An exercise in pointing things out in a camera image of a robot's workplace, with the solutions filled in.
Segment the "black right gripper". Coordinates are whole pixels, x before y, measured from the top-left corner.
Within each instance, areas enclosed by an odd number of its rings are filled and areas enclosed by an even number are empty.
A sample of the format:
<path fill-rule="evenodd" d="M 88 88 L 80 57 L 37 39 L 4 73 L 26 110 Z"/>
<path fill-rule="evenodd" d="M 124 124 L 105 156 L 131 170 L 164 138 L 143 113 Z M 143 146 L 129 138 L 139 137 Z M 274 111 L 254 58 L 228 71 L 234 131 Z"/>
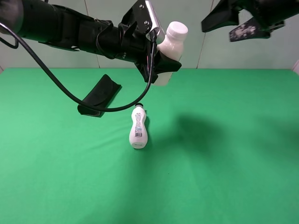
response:
<path fill-rule="evenodd" d="M 201 22 L 202 32 L 239 24 L 239 12 L 246 10 L 252 18 L 229 32 L 229 40 L 269 39 L 271 33 L 285 26 L 284 19 L 272 19 L 271 4 L 264 0 L 220 0 Z"/>

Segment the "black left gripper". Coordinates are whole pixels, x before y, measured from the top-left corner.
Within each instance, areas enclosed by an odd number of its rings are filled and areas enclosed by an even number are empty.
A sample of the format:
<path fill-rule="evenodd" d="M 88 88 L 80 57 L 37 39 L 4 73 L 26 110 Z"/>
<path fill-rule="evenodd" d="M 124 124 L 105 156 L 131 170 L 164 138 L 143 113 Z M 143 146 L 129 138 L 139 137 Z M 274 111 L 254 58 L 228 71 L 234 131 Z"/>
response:
<path fill-rule="evenodd" d="M 121 48 L 127 53 L 126 61 L 131 61 L 136 65 L 145 82 L 149 80 L 148 70 L 150 69 L 148 61 L 151 46 L 150 39 L 146 37 L 150 25 L 150 15 L 145 0 L 136 1 L 118 25 L 121 32 Z M 162 73 L 177 72 L 182 66 L 180 62 L 170 59 L 160 51 L 153 53 L 152 56 L 152 78 L 158 78 L 158 75 Z"/>

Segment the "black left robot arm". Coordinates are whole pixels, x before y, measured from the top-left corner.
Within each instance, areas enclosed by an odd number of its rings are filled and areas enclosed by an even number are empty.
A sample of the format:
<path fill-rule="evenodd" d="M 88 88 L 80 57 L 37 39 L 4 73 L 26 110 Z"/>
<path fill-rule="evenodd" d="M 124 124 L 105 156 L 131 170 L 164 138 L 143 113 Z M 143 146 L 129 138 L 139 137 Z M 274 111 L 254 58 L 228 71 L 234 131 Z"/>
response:
<path fill-rule="evenodd" d="M 3 0 L 0 21 L 25 39 L 134 63 L 145 81 L 149 79 L 145 68 L 150 34 L 156 31 L 159 44 L 165 37 L 156 12 L 147 0 L 138 0 L 118 26 L 43 0 Z"/>

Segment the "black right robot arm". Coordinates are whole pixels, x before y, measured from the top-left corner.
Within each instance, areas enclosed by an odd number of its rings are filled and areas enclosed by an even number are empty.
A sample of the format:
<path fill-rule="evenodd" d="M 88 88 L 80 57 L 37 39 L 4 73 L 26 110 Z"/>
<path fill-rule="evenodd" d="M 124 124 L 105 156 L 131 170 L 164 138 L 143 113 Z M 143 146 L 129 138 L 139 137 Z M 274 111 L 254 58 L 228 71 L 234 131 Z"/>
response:
<path fill-rule="evenodd" d="M 297 0 L 221 0 L 201 22 L 202 32 L 236 26 L 229 40 L 269 39 L 285 20 L 299 14 Z"/>

